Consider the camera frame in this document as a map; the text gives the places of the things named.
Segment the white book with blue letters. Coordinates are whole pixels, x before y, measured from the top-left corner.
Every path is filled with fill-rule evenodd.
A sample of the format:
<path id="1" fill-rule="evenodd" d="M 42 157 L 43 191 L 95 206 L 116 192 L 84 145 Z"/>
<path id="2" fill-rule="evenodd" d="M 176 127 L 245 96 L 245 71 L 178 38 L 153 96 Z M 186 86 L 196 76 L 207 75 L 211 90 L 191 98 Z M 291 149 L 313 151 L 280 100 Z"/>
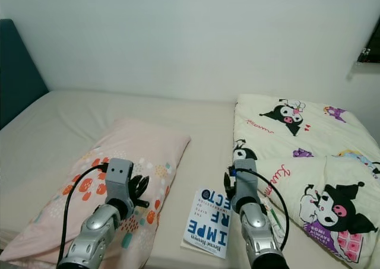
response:
<path id="1" fill-rule="evenodd" d="M 231 206 L 212 189 L 199 189 L 192 202 L 183 241 L 203 252 L 225 259 L 230 243 Z"/>

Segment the pink patterned pillow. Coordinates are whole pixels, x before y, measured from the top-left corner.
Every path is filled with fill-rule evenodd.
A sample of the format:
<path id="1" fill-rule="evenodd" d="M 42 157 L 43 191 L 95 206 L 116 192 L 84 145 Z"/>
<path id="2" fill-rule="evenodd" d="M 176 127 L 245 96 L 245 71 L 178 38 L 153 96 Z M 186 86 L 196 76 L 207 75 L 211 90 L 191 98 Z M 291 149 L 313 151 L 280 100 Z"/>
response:
<path id="1" fill-rule="evenodd" d="M 2 225 L 10 229 L 16 224 L 16 237 L 31 223 L 40 221 L 43 210 L 52 210 L 54 202 L 62 199 L 65 204 L 61 226 L 54 229 L 53 239 L 58 247 L 62 235 L 71 243 L 84 220 L 106 200 L 106 174 L 90 168 L 108 163 L 111 158 L 130 160 L 134 175 L 150 177 L 141 196 L 150 207 L 136 207 L 133 215 L 117 225 L 100 269 L 142 269 L 154 247 L 160 210 L 189 141 L 187 134 L 163 126 L 120 119 L 79 159 L 68 158 L 62 163 L 13 162 L 12 176 L 23 182 L 1 192 Z"/>

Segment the cream cartoon print blanket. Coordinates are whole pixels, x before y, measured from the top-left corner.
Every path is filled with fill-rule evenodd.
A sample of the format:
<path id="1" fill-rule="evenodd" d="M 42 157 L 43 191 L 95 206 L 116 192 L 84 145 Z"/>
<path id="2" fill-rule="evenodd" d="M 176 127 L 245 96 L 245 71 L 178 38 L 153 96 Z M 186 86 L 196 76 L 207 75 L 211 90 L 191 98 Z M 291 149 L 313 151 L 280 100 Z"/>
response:
<path id="1" fill-rule="evenodd" d="M 241 94 L 233 160 L 252 159 L 258 190 L 352 269 L 380 269 L 380 146 L 338 107 Z"/>

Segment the mattress with cream sheet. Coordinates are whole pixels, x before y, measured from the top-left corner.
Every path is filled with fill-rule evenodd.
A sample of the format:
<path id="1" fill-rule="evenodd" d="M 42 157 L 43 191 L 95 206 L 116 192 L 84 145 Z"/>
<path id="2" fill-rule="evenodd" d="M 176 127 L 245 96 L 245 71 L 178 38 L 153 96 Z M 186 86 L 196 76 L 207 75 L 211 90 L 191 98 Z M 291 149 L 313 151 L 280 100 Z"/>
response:
<path id="1" fill-rule="evenodd" d="M 79 159 L 120 119 L 168 128 L 190 137 L 176 167 L 176 174 L 160 210 L 154 247 L 142 268 L 248 267 L 239 214 L 232 209 L 230 243 L 226 258 L 218 258 L 183 241 L 192 202 L 199 189 L 212 189 L 226 198 L 224 174 L 233 166 L 235 103 L 200 103 L 160 100 L 84 91 L 53 91 L 42 96 L 2 129 L 2 190 L 15 187 L 22 178 L 12 176 L 11 163 L 57 162 Z M 309 238 L 257 190 L 277 242 L 287 245 L 283 255 L 292 269 L 349 267 Z M 2 225 L 5 245 L 15 236 L 16 224 Z"/>

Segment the teal upholstered bed headboard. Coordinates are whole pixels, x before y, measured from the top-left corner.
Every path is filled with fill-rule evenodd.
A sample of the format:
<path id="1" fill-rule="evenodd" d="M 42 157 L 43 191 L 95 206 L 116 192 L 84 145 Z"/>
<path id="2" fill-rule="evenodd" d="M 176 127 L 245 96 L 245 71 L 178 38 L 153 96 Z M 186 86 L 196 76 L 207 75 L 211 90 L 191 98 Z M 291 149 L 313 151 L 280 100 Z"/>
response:
<path id="1" fill-rule="evenodd" d="M 0 126 L 5 128 L 24 109 L 46 95 L 49 88 L 13 20 L 0 20 L 0 36 Z"/>

